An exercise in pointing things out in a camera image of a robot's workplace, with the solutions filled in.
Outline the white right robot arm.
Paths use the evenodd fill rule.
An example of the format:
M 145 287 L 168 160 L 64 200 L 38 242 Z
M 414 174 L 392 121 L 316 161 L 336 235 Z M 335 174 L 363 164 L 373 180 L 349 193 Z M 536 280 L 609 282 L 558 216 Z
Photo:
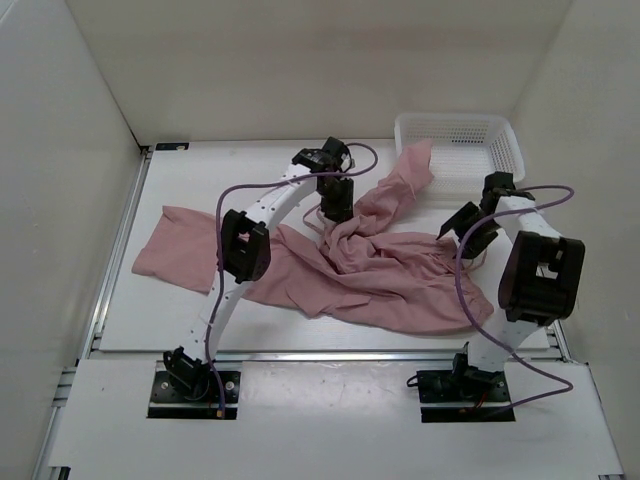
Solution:
M 441 235 L 452 232 L 459 241 L 457 270 L 500 231 L 512 244 L 497 291 L 499 314 L 484 324 L 472 319 L 476 333 L 454 358 L 449 387 L 460 399 L 495 384 L 529 336 L 574 309 L 586 248 L 551 227 L 542 209 L 530 189 L 517 189 L 512 174 L 497 171 L 486 176 L 480 203 L 466 203 L 440 228 Z

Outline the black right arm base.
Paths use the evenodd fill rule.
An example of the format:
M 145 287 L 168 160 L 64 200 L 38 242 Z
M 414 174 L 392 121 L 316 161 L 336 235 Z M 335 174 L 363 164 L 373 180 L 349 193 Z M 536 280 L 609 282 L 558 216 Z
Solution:
M 455 379 L 452 370 L 418 370 L 406 381 L 418 392 L 425 424 L 509 423 L 516 420 L 503 373 L 489 383 Z

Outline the pink trousers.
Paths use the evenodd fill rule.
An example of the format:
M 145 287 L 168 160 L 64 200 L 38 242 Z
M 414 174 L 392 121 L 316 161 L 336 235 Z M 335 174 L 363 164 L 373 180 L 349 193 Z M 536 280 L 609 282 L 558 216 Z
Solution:
M 431 150 L 429 140 L 404 148 L 356 202 L 353 219 L 326 225 L 320 242 L 279 225 L 270 266 L 245 299 L 409 335 L 463 331 L 469 315 L 486 321 L 494 307 L 467 273 L 455 272 L 452 239 L 388 229 L 432 182 Z

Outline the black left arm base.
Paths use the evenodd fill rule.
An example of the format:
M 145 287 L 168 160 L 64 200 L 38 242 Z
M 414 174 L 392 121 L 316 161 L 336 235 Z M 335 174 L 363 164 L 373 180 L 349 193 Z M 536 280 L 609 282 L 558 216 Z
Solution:
M 235 420 L 238 413 L 241 372 L 218 372 L 222 389 L 213 373 L 197 380 L 194 389 L 169 372 L 157 369 L 150 391 L 147 417 L 171 420 Z

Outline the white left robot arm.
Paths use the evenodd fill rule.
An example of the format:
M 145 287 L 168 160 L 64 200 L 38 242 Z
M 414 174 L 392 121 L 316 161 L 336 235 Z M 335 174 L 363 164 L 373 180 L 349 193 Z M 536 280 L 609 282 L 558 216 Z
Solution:
M 330 137 L 316 149 L 303 149 L 282 179 L 248 209 L 216 208 L 217 273 L 213 298 L 203 309 L 202 327 L 191 330 L 185 344 L 163 354 L 169 382 L 189 401 L 199 401 L 213 388 L 222 390 L 211 370 L 222 333 L 244 292 L 259 280 L 271 262 L 270 234 L 301 200 L 316 193 L 328 220 L 353 217 L 354 182 L 343 164 L 354 164 L 347 144 Z

